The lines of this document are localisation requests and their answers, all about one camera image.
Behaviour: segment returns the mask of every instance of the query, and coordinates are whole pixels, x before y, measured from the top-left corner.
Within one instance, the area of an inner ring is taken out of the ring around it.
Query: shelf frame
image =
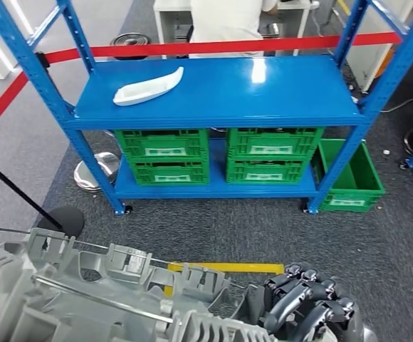
[[[76,149],[78,154],[90,169],[91,173],[99,183],[102,188],[103,193],[114,209],[116,214],[124,214],[125,204],[122,202],[128,198],[168,198],[166,193],[160,194],[149,194],[148,190],[144,190],[143,187],[134,187],[132,192],[128,192],[125,190],[125,185],[119,186],[118,183],[118,189],[110,184],[109,180],[105,176],[96,159],[94,156],[92,150],[88,145],[87,141],[82,134],[82,130],[91,129],[117,129],[117,128],[128,128],[128,129],[144,129],[144,128],[153,128],[159,127],[156,123],[153,127],[145,127],[145,121],[140,123],[137,120],[97,120],[93,122],[92,120],[83,120],[81,117],[76,118],[75,116],[76,109],[71,105],[66,103],[60,94],[57,91],[55,85],[52,82],[50,76],[46,73],[45,69],[41,64],[41,62],[33,52],[33,49],[36,45],[36,43],[39,41],[44,34],[45,34],[52,23],[60,14],[62,14],[66,20],[70,33],[73,37],[77,49],[79,52],[80,57],[85,64],[85,68],[90,75],[90,79],[97,75],[96,70],[99,65],[96,62],[89,48],[84,32],[80,26],[79,18],[76,15],[73,6],[70,0],[57,0],[57,7],[55,7],[53,12],[51,13],[52,17],[47,18],[45,25],[41,26],[41,30],[37,31],[36,37],[30,39],[30,45],[27,43],[17,26],[14,22],[12,17],[7,10],[6,6],[0,0],[0,34],[7,43],[9,49],[13,52],[16,59],[20,63],[23,70],[27,74],[36,88],[36,90],[42,98],[42,100],[50,109],[51,114],[58,122],[58,124],[64,131],[64,133],[70,139],[70,141]],[[386,12],[385,8],[381,6],[374,6],[376,1],[368,0],[356,0],[353,6],[353,12],[349,16],[347,25],[343,32],[341,39],[340,40],[336,52],[334,54],[334,61],[338,68],[338,74],[340,70],[344,65],[346,55],[350,49],[354,37],[357,34],[358,27],[360,25],[362,19],[365,13],[368,5],[374,5],[374,9],[382,11],[384,17],[392,19],[392,16],[389,16],[389,12]],[[394,27],[399,28],[398,23],[393,23]],[[251,124],[255,122],[263,123],[266,127],[291,127],[291,126],[331,126],[331,125],[351,125],[353,129],[347,137],[343,147],[339,151],[336,159],[331,164],[328,173],[323,178],[323,180],[314,191],[310,185],[311,180],[306,179],[306,186],[303,188],[300,186],[299,188],[294,187],[295,190],[284,190],[285,187],[280,187],[281,191],[274,191],[274,195],[271,192],[266,193],[265,197],[308,197],[309,201],[307,208],[310,213],[318,212],[318,208],[322,203],[331,186],[340,175],[343,168],[348,163],[350,158],[355,153],[357,147],[361,141],[365,137],[369,128],[377,118],[379,113],[388,102],[389,97],[393,93],[396,88],[402,80],[404,75],[411,67],[413,63],[413,25],[406,34],[404,32],[402,43],[399,46],[395,57],[387,67],[386,72],[381,76],[377,82],[374,90],[366,97],[365,100],[360,101],[358,104],[358,110],[360,115],[357,116],[357,120],[340,120],[343,118],[338,118],[338,120],[316,120],[314,116],[313,120],[307,120],[303,118],[304,121],[297,120],[294,115],[293,117],[280,117],[275,118],[272,121],[272,117],[266,118],[265,120],[259,120],[256,117],[255,120],[248,120],[245,123],[240,122],[240,117],[236,116],[230,119],[230,121],[219,120],[219,123],[228,123],[226,127],[244,127],[242,125]],[[170,120],[168,120],[166,126],[160,126],[160,128],[174,128],[170,126]],[[221,125],[214,125],[215,122],[204,118],[204,120],[199,120],[197,123],[187,123],[183,126],[176,128],[193,128],[193,125],[199,125],[196,128],[216,126],[223,127]],[[306,171],[306,177],[312,177],[310,170]],[[227,185],[224,184],[223,189],[226,189]],[[200,188],[196,186],[187,186],[185,194],[179,192],[174,197],[177,198],[205,198],[205,193],[200,191]],[[252,191],[249,185],[237,185],[236,193],[232,194],[232,190],[229,191],[229,194],[235,195],[234,197],[263,197],[261,190],[260,194]],[[227,191],[223,191],[221,195],[227,196]]]

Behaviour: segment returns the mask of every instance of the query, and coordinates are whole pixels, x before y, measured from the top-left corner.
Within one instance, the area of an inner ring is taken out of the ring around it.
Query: green plastic crate
[[[227,160],[227,181],[253,184],[296,184],[306,162]]]
[[[208,160],[208,130],[116,130],[128,162]]]
[[[210,180],[208,162],[135,162],[131,168],[138,185],[201,185]]]
[[[343,139],[322,139],[313,158],[317,184],[341,149]],[[386,191],[362,142],[319,207],[326,211],[366,212]]]
[[[236,160],[310,160],[324,128],[232,128],[227,155]]]

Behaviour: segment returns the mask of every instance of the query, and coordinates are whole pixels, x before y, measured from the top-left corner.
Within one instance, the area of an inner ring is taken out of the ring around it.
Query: white shirt
[[[191,43],[259,40],[261,11],[278,0],[191,0],[193,33]],[[262,52],[191,54],[190,58],[261,56]]]

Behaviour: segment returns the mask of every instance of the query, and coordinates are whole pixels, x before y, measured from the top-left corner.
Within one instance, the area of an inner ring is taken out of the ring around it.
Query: black pole
[[[14,190],[16,192],[18,196],[21,197],[22,199],[25,200],[27,204],[32,206],[33,208],[37,210],[39,214],[42,215],[43,217],[48,220],[50,223],[54,225],[54,227],[57,228],[60,232],[63,232],[63,226],[61,226],[58,221],[54,219],[51,215],[48,214],[48,212],[43,210],[42,207],[39,206],[37,203],[33,201],[30,196],[27,195],[26,193],[23,192],[23,190],[20,189],[19,187],[16,186],[14,182],[8,179],[8,177],[5,177],[3,173],[0,171],[0,180],[5,183],[8,187],[10,187],[11,190]]]

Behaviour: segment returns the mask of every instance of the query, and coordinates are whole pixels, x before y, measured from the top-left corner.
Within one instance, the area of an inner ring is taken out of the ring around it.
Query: white foam object
[[[174,73],[162,77],[153,78],[138,83],[128,84],[119,88],[113,98],[116,105],[135,105],[142,103],[171,91],[177,86],[183,77],[184,68],[180,66]]]

